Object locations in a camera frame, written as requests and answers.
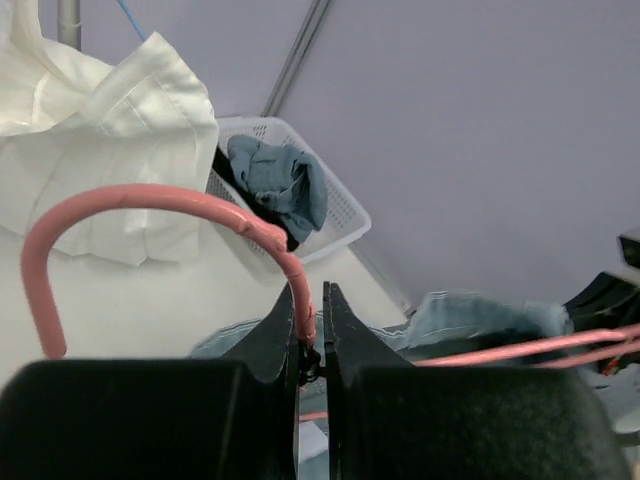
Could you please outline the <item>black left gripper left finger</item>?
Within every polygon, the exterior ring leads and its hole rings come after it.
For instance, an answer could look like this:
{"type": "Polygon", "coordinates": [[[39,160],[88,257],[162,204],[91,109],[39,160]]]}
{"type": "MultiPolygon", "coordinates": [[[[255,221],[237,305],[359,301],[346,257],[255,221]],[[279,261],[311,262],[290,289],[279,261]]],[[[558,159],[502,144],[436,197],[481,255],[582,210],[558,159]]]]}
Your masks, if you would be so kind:
{"type": "Polygon", "coordinates": [[[5,479],[293,479],[292,294],[216,359],[29,364],[1,395],[5,479]]]}

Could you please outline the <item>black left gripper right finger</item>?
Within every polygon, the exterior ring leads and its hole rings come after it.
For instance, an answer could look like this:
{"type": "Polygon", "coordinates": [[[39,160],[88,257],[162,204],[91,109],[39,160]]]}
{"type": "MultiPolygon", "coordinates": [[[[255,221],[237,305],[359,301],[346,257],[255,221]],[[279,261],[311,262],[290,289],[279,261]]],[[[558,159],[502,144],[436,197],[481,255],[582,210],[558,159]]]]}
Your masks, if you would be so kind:
{"type": "Polygon", "coordinates": [[[580,365],[630,352],[629,327],[410,363],[323,286],[333,479],[628,479],[580,365]]]}

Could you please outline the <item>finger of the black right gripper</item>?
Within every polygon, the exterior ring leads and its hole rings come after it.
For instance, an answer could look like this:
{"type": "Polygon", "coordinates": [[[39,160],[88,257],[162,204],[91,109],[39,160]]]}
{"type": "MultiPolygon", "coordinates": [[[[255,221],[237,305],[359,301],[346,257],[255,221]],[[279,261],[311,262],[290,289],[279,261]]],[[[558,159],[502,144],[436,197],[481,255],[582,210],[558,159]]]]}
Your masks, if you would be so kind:
{"type": "Polygon", "coordinates": [[[601,272],[564,306],[576,330],[630,326],[639,320],[639,286],[601,272]]]}

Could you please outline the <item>light blue denim shirt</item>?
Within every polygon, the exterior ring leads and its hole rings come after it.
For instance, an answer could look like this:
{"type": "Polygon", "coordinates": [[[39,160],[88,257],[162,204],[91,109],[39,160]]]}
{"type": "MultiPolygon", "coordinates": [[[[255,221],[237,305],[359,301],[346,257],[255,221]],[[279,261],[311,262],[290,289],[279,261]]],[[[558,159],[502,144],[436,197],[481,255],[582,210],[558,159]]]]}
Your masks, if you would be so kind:
{"type": "Polygon", "coordinates": [[[237,135],[228,141],[227,157],[241,189],[276,212],[300,244],[322,228],[327,190],[313,155],[237,135]]]}

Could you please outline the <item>white shirt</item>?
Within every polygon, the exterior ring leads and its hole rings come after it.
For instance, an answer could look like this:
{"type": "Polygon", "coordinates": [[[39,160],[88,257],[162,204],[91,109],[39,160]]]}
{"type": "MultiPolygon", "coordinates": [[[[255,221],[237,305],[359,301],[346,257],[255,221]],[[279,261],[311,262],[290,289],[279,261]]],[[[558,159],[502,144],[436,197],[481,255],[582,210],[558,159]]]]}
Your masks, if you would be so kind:
{"type": "Polygon", "coordinates": [[[34,1],[1,5],[1,224],[23,235],[78,193],[206,187],[219,127],[205,85],[151,34],[117,65],[45,38],[34,1]]]}

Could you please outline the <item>blue hanger with white shirt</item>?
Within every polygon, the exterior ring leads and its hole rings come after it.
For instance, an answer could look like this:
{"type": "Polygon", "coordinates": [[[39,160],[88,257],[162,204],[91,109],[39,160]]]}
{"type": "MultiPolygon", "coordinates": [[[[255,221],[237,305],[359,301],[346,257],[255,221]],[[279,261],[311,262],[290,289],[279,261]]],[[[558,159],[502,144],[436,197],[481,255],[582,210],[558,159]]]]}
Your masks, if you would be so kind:
{"type": "Polygon", "coordinates": [[[147,35],[145,34],[145,32],[141,28],[138,20],[135,18],[134,14],[132,13],[130,7],[128,6],[127,1],[126,0],[118,0],[118,5],[119,5],[120,9],[122,10],[122,12],[124,13],[124,15],[126,16],[126,18],[129,21],[130,25],[134,29],[134,31],[135,31],[136,35],[138,36],[138,38],[142,42],[144,42],[147,39],[147,35]]]}

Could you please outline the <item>blue denim jeans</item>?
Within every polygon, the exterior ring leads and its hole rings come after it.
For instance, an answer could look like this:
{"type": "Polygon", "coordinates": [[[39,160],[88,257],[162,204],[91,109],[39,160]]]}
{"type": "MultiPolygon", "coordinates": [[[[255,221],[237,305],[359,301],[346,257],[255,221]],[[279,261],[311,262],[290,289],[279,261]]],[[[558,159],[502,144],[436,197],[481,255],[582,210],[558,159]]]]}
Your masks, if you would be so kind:
{"type": "Polygon", "coordinates": [[[569,335],[574,323],[558,303],[505,303],[473,292],[432,292],[400,325],[371,329],[408,360],[447,356],[456,347],[480,350],[518,340],[569,335]]]}

